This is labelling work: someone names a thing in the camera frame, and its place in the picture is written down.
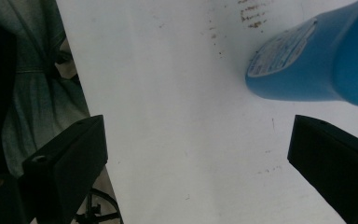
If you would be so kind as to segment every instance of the white table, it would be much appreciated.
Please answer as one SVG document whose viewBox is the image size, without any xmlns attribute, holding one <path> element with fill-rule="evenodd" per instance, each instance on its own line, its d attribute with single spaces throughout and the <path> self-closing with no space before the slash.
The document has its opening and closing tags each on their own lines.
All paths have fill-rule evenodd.
<svg viewBox="0 0 358 224">
<path fill-rule="evenodd" d="M 265 100 L 243 75 L 273 35 L 351 1 L 59 0 L 125 223 L 344 223 L 286 156 L 295 114 L 358 136 L 358 107 Z"/>
</svg>

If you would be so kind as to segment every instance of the plastic bottle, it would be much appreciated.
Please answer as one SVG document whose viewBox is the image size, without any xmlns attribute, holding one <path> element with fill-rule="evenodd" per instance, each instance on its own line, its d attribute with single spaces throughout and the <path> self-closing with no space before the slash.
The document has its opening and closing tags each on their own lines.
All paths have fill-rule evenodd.
<svg viewBox="0 0 358 224">
<path fill-rule="evenodd" d="M 269 99 L 358 105 L 358 1 L 272 38 L 252 60 L 246 83 Z"/>
</svg>

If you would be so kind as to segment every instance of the stain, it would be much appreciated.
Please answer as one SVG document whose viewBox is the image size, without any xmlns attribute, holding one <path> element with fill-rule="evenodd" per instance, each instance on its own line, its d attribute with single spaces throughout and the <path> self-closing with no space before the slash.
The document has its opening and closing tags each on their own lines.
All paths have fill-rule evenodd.
<svg viewBox="0 0 358 224">
<path fill-rule="evenodd" d="M 282 167 L 280 165 L 278 165 L 278 166 L 274 166 L 272 168 L 265 169 L 264 171 L 259 171 L 259 172 L 257 172 L 257 174 L 258 175 L 272 174 L 274 172 L 281 171 L 281 170 L 282 170 Z"/>
<path fill-rule="evenodd" d="M 247 8 L 245 9 L 245 11 L 256 10 L 256 9 L 258 9 L 259 7 L 260 7 L 260 5 L 253 5 L 253 6 L 251 6 L 251 7 L 247 7 Z"/>
<path fill-rule="evenodd" d="M 221 59 L 224 58 L 224 55 L 223 55 L 224 52 L 225 52 L 224 50 L 219 51 L 219 56 L 220 56 L 219 58 L 221 58 Z"/>
<path fill-rule="evenodd" d="M 248 25 L 249 28 L 258 28 L 262 24 L 262 21 L 257 21 Z"/>
<path fill-rule="evenodd" d="M 241 10 L 241 21 L 242 22 L 250 21 L 250 20 L 252 20 L 254 18 L 262 17 L 264 15 L 266 15 L 266 12 L 259 12 L 259 13 L 254 14 L 254 15 L 246 16 L 245 15 L 245 10 Z"/>
</svg>

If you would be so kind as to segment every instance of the bottle label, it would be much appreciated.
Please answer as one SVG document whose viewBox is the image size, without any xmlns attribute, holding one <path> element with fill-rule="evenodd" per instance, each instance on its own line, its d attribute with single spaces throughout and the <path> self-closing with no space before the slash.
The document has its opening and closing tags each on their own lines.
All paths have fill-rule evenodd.
<svg viewBox="0 0 358 224">
<path fill-rule="evenodd" d="M 316 24 L 316 18 L 310 19 L 267 42 L 253 58 L 248 77 L 267 76 L 292 64 L 307 46 Z"/>
</svg>

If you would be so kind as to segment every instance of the gray fabric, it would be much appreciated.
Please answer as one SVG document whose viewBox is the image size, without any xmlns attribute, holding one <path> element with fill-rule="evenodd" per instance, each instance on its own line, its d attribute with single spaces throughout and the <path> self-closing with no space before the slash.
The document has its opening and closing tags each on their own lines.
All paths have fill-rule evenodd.
<svg viewBox="0 0 358 224">
<path fill-rule="evenodd" d="M 8 169 L 18 177 L 26 158 L 90 114 L 79 85 L 46 77 L 65 38 L 55 1 L 0 0 L 0 25 L 18 39 L 13 102 L 2 131 Z"/>
</svg>

